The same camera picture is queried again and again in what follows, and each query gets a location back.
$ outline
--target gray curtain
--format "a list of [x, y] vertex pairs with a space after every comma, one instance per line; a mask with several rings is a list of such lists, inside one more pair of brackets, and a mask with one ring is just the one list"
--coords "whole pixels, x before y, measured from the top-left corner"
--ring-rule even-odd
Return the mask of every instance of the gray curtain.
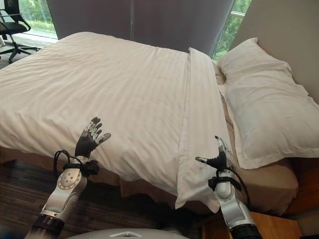
[[[92, 31], [130, 39], [130, 0], [47, 0], [58, 38]], [[211, 56], [234, 0], [134, 0], [134, 40]]]

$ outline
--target white pillow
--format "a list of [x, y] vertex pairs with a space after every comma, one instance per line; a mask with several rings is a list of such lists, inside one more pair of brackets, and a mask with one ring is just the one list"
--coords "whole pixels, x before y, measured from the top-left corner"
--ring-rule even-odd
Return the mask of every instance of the white pillow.
[[289, 65], [267, 55], [256, 42], [243, 42], [219, 62], [226, 75], [225, 97], [240, 167], [259, 168], [285, 157], [318, 157], [319, 106], [294, 83]]

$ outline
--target wooden nightstand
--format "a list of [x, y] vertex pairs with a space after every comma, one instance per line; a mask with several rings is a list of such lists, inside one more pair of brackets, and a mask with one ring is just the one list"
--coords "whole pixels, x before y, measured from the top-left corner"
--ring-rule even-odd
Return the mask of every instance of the wooden nightstand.
[[[263, 239], [299, 239], [302, 235], [297, 221], [251, 213]], [[215, 217], [202, 226], [203, 239], [232, 239], [224, 219]]]

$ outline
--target white bed sheet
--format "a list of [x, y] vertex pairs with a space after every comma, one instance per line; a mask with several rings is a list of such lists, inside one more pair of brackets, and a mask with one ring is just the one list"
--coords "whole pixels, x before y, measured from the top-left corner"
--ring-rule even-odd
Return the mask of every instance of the white bed sheet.
[[127, 181], [144, 179], [177, 195], [176, 207], [218, 202], [215, 171], [194, 160], [229, 143], [208, 56], [76, 33], [0, 70], [0, 145], [52, 156], [71, 154], [84, 126], [102, 119], [112, 137], [91, 159]]

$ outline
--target black chair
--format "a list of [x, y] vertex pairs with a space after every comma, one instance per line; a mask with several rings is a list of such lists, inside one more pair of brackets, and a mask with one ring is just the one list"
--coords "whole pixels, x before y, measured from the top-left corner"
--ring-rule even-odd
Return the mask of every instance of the black chair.
[[[11, 17], [12, 21], [5, 21], [5, 17]], [[0, 55], [11, 53], [9, 57], [9, 63], [12, 63], [12, 59], [16, 54], [25, 53], [30, 55], [31, 53], [26, 50], [38, 50], [37, 47], [18, 47], [17, 43], [13, 40], [12, 34], [22, 33], [29, 31], [31, 27], [29, 24], [23, 19], [19, 9], [19, 0], [4, 0], [4, 9], [0, 9], [0, 35], [2, 35], [4, 40], [7, 40], [6, 34], [10, 36], [12, 40], [12, 44], [14, 48], [0, 52]]]

